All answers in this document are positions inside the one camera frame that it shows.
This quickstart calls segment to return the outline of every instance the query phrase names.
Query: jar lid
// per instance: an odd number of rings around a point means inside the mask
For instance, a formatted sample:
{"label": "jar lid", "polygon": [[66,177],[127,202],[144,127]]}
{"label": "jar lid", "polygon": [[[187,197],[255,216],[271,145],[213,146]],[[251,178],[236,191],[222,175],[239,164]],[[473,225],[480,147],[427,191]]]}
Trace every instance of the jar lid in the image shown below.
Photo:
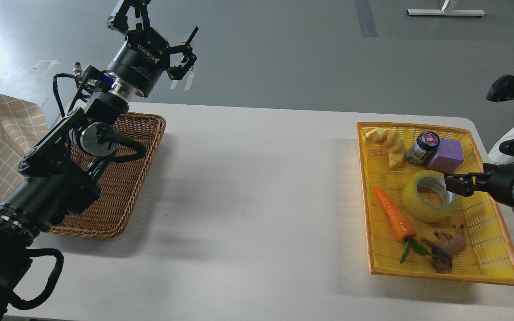
{"label": "jar lid", "polygon": [[433,152],[439,146],[439,136],[435,132],[422,132],[416,139],[416,143],[426,152]]}

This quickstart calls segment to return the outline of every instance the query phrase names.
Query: tape roll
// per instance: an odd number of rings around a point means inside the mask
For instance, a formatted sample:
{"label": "tape roll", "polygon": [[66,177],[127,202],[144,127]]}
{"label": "tape roll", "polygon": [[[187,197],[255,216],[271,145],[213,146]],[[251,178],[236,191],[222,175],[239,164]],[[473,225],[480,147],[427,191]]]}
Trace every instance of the tape roll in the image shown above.
{"label": "tape roll", "polygon": [[[430,189],[441,199],[441,206],[428,203],[418,189]],[[402,203],[413,217],[425,223],[437,223],[453,214],[461,204],[461,196],[445,189],[442,173],[423,170],[416,173],[402,191]]]}

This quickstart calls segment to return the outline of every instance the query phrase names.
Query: brown wicker basket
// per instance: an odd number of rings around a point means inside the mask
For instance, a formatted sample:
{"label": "brown wicker basket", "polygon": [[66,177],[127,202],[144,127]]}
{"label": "brown wicker basket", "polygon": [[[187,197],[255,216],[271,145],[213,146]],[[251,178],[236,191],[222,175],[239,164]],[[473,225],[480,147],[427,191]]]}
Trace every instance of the brown wicker basket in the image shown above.
{"label": "brown wicker basket", "polygon": [[[119,134],[136,140],[146,147],[145,157],[127,163],[110,163],[98,184],[102,187],[100,198],[80,215],[68,215],[60,225],[50,226],[53,234],[80,238],[114,238],[126,228],[136,199],[148,173],[153,157],[166,128],[166,120],[158,115],[129,112],[114,123]],[[134,151],[120,146],[118,154]],[[73,148],[73,161],[81,167],[93,158]]]}

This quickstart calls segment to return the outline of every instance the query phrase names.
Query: white table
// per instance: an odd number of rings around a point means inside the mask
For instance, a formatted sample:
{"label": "white table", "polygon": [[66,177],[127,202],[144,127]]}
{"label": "white table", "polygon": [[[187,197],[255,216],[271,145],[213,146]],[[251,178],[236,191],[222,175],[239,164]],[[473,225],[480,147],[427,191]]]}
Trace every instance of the white table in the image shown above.
{"label": "white table", "polygon": [[[65,267],[51,298],[10,315],[112,320],[514,320],[514,286],[372,276],[357,121],[464,118],[134,103],[167,120],[126,231],[41,235]],[[502,206],[514,243],[514,216]],[[51,260],[17,288],[41,292]]]}

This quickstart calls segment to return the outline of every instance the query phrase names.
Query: croissant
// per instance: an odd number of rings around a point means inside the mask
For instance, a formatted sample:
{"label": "croissant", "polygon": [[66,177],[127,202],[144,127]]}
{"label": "croissant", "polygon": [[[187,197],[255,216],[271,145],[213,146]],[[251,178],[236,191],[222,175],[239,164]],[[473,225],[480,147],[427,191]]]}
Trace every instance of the croissant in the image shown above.
{"label": "croissant", "polygon": [[375,128],[365,135],[367,144],[378,144],[386,148],[390,169],[402,166],[406,156],[406,145],[398,132],[389,128]]}

